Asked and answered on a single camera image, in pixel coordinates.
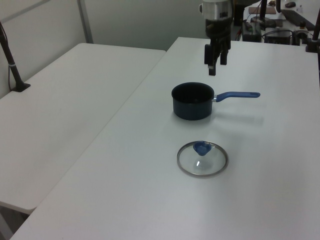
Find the saucepan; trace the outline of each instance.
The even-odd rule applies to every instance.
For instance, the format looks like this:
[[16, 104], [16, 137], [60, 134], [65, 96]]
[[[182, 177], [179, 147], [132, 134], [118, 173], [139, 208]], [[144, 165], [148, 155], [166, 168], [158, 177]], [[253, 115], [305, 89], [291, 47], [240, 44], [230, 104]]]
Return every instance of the saucepan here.
[[259, 92], [228, 91], [215, 95], [215, 91], [207, 84], [186, 82], [176, 86], [173, 97], [173, 111], [185, 120], [200, 120], [212, 112], [212, 102], [221, 102], [226, 98], [258, 98]]

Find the white table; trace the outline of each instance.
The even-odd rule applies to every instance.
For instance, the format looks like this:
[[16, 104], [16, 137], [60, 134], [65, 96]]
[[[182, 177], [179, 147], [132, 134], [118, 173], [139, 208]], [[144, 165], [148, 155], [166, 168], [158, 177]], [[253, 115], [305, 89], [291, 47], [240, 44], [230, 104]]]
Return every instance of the white table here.
[[[12, 240], [319, 238], [317, 55], [232, 42], [213, 77], [208, 43], [178, 38]], [[261, 97], [229, 98], [186, 121], [173, 113], [171, 90], [191, 81]], [[197, 140], [226, 150], [222, 173], [180, 170], [178, 150]]]
[[0, 206], [30, 214], [164, 54], [79, 44], [3, 97]]

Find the pot lid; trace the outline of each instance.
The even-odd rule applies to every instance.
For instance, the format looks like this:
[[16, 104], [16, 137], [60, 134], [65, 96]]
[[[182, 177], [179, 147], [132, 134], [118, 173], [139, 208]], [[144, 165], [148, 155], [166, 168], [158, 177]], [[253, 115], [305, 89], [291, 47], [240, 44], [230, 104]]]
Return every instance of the pot lid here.
[[197, 176], [213, 176], [228, 165], [228, 155], [219, 145], [209, 141], [193, 141], [180, 148], [177, 163], [184, 171]]

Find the cable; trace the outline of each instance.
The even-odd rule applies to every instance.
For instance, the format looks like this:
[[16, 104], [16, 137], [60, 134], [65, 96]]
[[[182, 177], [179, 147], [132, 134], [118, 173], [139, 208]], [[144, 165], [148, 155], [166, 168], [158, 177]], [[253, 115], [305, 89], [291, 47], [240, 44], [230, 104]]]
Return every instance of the cable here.
[[[260, 5], [261, 5], [261, 3], [262, 3], [262, 1], [260, 1], [260, 3], [259, 3], [259, 5], [256, 7], [256, 9], [254, 10], [254, 12], [256, 11], [256, 18], [257, 18], [257, 16], [258, 16], [258, 9], [259, 9], [259, 7], [260, 7]], [[249, 16], [246, 18], [246, 22], [248, 21], [248, 18], [250, 17], [252, 15], [252, 13], [251, 14], [249, 14]]]
[[12, 90], [11, 90], [11, 86], [10, 86], [10, 66], [8, 66], [8, 85], [9, 85], [9, 90], [11, 92]]
[[275, 30], [275, 31], [267, 32], [267, 33], [261, 35], [261, 37], [265, 37], [265, 36], [267, 36], [267, 35], [269, 35], [269, 34], [275, 34], [275, 33], [279, 33], [279, 32], [291, 32], [291, 34], [294, 34], [293, 31], [291, 31], [291, 30], [285, 30], [285, 29], [284, 29], [284, 30]]

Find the equipment in background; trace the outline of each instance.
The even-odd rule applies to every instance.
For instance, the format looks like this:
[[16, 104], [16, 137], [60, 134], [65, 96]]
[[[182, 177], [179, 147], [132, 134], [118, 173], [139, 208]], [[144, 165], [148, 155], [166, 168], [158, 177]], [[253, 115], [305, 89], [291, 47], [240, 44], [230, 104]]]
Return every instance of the equipment in background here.
[[267, 28], [264, 43], [290, 45], [291, 32], [289, 29]]
[[[277, 0], [275, 2], [276, 11], [280, 13], [280, 3], [281, 0]], [[265, 30], [266, 28], [275, 28], [277, 26], [276, 21], [273, 19], [269, 19], [266, 17], [267, 11], [267, 0], [261, 0], [261, 8], [260, 8], [260, 15], [251, 18], [252, 23], [259, 23], [260, 27]]]
[[1, 46], [3, 49], [3, 52], [5, 54], [6, 60], [8, 61], [8, 65], [9, 65], [11, 72], [13, 74], [13, 77], [15, 79], [15, 87], [12, 89], [12, 91], [21, 93], [22, 91], [24, 91], [25, 89], [30, 87], [30, 84], [24, 83], [21, 80], [16, 63], [14, 61], [14, 58], [13, 58], [11, 51], [10, 51], [10, 48], [9, 48], [6, 32], [5, 32], [4, 27], [2, 26], [1, 22], [0, 22], [0, 43], [1, 43]]
[[244, 21], [242, 23], [242, 41], [260, 43], [261, 42], [260, 24], [255, 22], [249, 23]]
[[231, 49], [231, 24], [234, 15], [233, 0], [203, 0], [199, 11], [205, 18], [205, 33], [210, 44], [205, 45], [204, 64], [208, 65], [209, 75], [216, 75], [216, 64], [227, 65], [227, 56]]
[[309, 31], [315, 30], [315, 25], [313, 25], [311, 22], [309, 22], [307, 19], [305, 19], [303, 16], [301, 16], [299, 13], [297, 13], [294, 10], [281, 10], [281, 13], [285, 16], [285, 19], [287, 19], [292, 24], [296, 25], [297, 27], [300, 26], [301, 22], [305, 22], [305, 27]]

